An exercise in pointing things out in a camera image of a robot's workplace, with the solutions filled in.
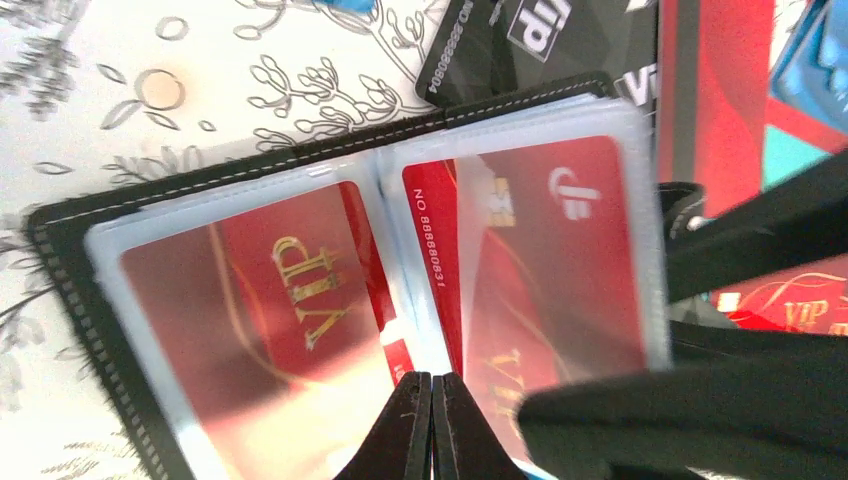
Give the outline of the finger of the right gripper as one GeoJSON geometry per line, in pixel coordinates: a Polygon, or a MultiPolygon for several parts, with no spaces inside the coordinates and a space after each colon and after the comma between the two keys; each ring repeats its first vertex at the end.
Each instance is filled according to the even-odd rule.
{"type": "Polygon", "coordinates": [[[819,161],[666,247],[676,302],[847,252],[847,151],[819,161]]]}
{"type": "Polygon", "coordinates": [[[518,421],[562,479],[847,475],[843,336],[674,323],[671,369],[547,390],[518,421]]]}

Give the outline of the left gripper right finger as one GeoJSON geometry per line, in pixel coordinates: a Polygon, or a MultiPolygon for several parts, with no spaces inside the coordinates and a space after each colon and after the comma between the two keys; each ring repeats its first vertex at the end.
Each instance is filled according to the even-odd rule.
{"type": "Polygon", "coordinates": [[[431,427],[435,479],[526,479],[455,373],[433,378],[431,427]]]}

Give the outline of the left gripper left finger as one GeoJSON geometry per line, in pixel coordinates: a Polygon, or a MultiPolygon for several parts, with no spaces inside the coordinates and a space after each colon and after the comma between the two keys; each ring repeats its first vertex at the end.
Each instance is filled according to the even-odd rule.
{"type": "Polygon", "coordinates": [[[335,480],[429,479],[431,405],[431,375],[405,373],[361,446],[335,480]]]}

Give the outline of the black card holder wallet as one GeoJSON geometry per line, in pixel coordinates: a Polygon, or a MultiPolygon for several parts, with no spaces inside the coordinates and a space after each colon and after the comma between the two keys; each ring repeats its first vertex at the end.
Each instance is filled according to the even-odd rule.
{"type": "Polygon", "coordinates": [[[602,77],[36,209],[26,233],[152,479],[351,477],[400,383],[519,403],[670,364],[653,129],[602,77]]]}

